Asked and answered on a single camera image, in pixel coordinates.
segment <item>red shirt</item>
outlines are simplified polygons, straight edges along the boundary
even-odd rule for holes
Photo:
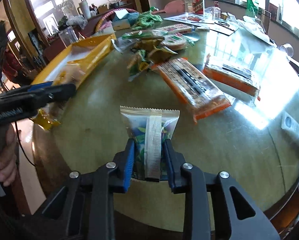
[[[18,62],[16,57],[10,51],[5,52],[5,59],[3,63],[3,73],[10,80],[13,81],[16,73],[22,69],[22,65]]]

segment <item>cable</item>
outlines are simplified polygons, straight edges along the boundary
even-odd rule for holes
[[[34,167],[36,167],[35,164],[32,163],[32,162],[29,160],[29,158],[27,157],[27,155],[26,155],[26,153],[25,153],[25,151],[24,151],[24,149],[23,149],[23,147],[22,147],[22,144],[20,143],[20,138],[19,138],[19,132],[18,132],[18,127],[17,127],[17,122],[15,122],[15,128],[16,128],[16,133],[17,133],[17,138],[18,138],[18,143],[19,143],[20,148],[22,149],[22,151],[23,151],[23,153],[24,153],[26,159],[28,160],[28,162],[29,162],[30,164],[32,164]]]

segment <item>orange snack package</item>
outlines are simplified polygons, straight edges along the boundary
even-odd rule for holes
[[[224,93],[183,58],[164,62],[156,69],[179,100],[187,104],[194,122],[231,106]]]
[[[207,55],[203,74],[253,97],[257,97],[260,92],[259,78],[254,71],[210,54]]]

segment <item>metal screw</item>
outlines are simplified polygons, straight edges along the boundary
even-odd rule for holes
[[[77,171],[72,171],[70,174],[69,174],[69,177],[71,179],[76,179],[77,177],[79,176],[79,173]]]
[[[223,179],[227,179],[230,175],[226,171],[221,171],[220,176]]]
[[[193,165],[190,164],[190,163],[184,163],[184,164],[183,164],[183,168],[184,168],[184,169],[187,169],[187,170],[190,170],[191,168],[193,168]]]
[[[114,162],[106,163],[106,167],[109,169],[113,169],[116,167],[116,163],[114,163]]]

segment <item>wooden door frame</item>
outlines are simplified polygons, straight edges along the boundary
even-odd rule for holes
[[[20,32],[20,30],[19,30],[19,28],[17,26],[15,17],[13,15],[12,10],[11,10],[10,1],[9,0],[3,0],[3,4],[4,4],[4,8],[5,8],[5,12],[6,12],[8,21],[9,21],[9,23],[11,25],[11,29],[13,30],[13,32],[14,32],[14,34],[16,36],[17,41],[19,42],[19,44],[23,48],[25,56],[27,57],[27,59],[29,60],[29,62],[31,63],[31,65],[33,66],[33,68],[35,68],[36,64],[34,63],[33,58],[31,56],[31,54],[29,53],[29,48],[28,48],[25,40],[23,39],[23,37],[21,35],[21,32]]]
[[[47,40],[46,36],[44,35],[44,32],[36,18],[36,15],[34,13],[34,9],[32,6],[32,2],[30,0],[25,0],[25,4],[26,4],[27,10],[29,12],[29,15],[32,18],[32,21],[35,25],[35,28],[37,29],[37,32],[38,32],[39,36],[41,37],[42,42],[45,44],[45,46],[48,47],[50,44],[48,43],[48,40]]]

